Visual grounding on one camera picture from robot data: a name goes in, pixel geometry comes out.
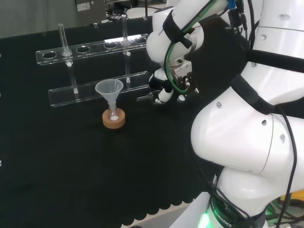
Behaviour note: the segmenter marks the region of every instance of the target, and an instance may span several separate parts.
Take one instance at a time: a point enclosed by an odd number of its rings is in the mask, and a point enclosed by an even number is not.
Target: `funnel stem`
[[[116,115],[116,103],[109,103],[111,115]]]

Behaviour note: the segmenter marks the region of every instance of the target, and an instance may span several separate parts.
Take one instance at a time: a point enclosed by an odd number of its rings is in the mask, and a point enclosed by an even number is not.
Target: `clear acrylic test tube rack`
[[[148,34],[130,36],[127,34],[127,19],[122,16],[123,37],[109,41],[98,41],[87,44],[68,46],[62,24],[58,25],[62,47],[49,50],[37,51],[36,59],[40,65],[65,62],[68,68],[71,86],[63,88],[50,89],[48,91],[50,105],[53,107],[69,105],[82,101],[100,98],[95,92],[95,85],[100,81],[94,81],[86,84],[77,85],[74,75],[73,60],[94,56],[107,55],[117,52],[123,52],[125,57],[124,76],[113,77],[123,82],[124,87],[121,93],[126,93],[139,89],[149,88],[148,81],[150,75],[147,71],[130,74],[131,50],[145,48]]]

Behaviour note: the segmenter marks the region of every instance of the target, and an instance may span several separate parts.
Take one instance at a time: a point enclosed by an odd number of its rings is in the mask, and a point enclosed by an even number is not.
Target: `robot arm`
[[[192,71],[191,62],[184,59],[184,56],[190,52],[199,49],[204,40],[204,32],[199,23],[195,23],[192,28],[193,32],[191,34],[186,34],[184,37],[192,42],[190,48],[186,48],[181,42],[174,45],[174,48],[169,57],[169,68],[170,73],[164,69],[164,62],[166,54],[171,44],[171,40],[168,38],[166,32],[163,29],[163,24],[168,15],[172,11],[172,18],[176,25],[183,30],[183,27],[189,24],[198,17],[201,8],[208,6],[210,9],[203,15],[203,18],[213,15],[214,13],[220,12],[227,8],[227,0],[182,0],[180,3],[174,7],[166,7],[164,9],[158,10],[153,15],[153,33],[150,34],[147,40],[147,52],[150,58],[157,63],[160,63],[162,68],[155,71],[149,80],[150,87],[152,90],[161,90],[158,95],[158,99],[155,100],[157,104],[163,104],[170,100],[173,95],[172,84],[167,80],[168,74],[170,74],[176,84],[181,85],[181,87],[189,88],[190,83],[188,79],[188,74]]]
[[[227,0],[214,0],[212,2],[214,2],[213,5],[201,19],[223,11],[228,5]],[[172,12],[174,22],[180,29],[183,29],[208,3],[209,1],[207,0],[181,0]],[[160,64],[164,63],[166,52],[171,44],[170,39],[167,37],[162,28],[162,24],[170,11],[172,11],[172,9],[155,12],[153,16],[153,32],[150,34],[147,40],[147,51],[149,57],[152,61]],[[201,27],[197,30],[197,33],[203,34]],[[196,49],[202,45],[203,37],[199,37],[198,41],[199,43]],[[187,49],[181,43],[177,43],[174,47],[170,60],[178,59],[190,51],[191,48]]]
[[[172,12],[174,22],[183,30],[209,3],[207,0],[181,0]],[[215,0],[213,3],[202,18],[224,10],[228,4],[226,0]],[[303,8],[304,1],[264,0],[261,27],[257,30],[259,38],[254,43],[254,49],[303,60]],[[170,46],[171,40],[159,22],[148,38],[148,54],[153,61],[164,63]],[[168,58],[171,70],[177,66],[177,59],[189,52],[177,43]],[[248,62],[241,77],[271,105],[304,97],[303,72]],[[191,143],[195,153],[225,166],[218,189],[248,217],[262,218],[267,204],[282,196],[287,185],[291,187],[287,193],[304,189],[304,120],[292,117],[288,120],[297,147],[297,166],[292,185],[290,173],[295,164],[294,149],[290,131],[281,115],[258,112],[230,87],[207,105],[193,123]],[[227,227],[214,209],[209,207],[207,213],[213,227]],[[261,221],[256,227],[267,228],[265,219]]]

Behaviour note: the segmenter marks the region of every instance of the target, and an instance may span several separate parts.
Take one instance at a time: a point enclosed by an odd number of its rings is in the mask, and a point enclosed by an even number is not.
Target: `plastic funnel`
[[[117,79],[106,79],[95,86],[95,90],[103,96],[108,103],[115,103],[124,84]]]

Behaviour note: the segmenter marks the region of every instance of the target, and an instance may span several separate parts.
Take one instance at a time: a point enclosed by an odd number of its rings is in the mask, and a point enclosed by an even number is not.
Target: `black tablecloth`
[[[117,131],[102,124],[103,99],[49,105],[48,90],[69,85],[67,69],[38,65],[35,52],[59,47],[57,31],[0,40],[0,227],[118,228],[204,191],[191,159],[191,125],[245,63],[224,26],[220,19],[204,24],[204,45],[188,56],[198,96],[156,107],[136,103],[140,92],[120,95],[126,124]],[[129,20],[128,29],[150,33],[151,18]],[[66,36],[70,45],[120,37],[121,24],[68,29]],[[78,83],[124,74],[121,53],[74,66]],[[133,55],[131,73],[157,68],[145,50]],[[210,178],[221,169],[200,165]]]

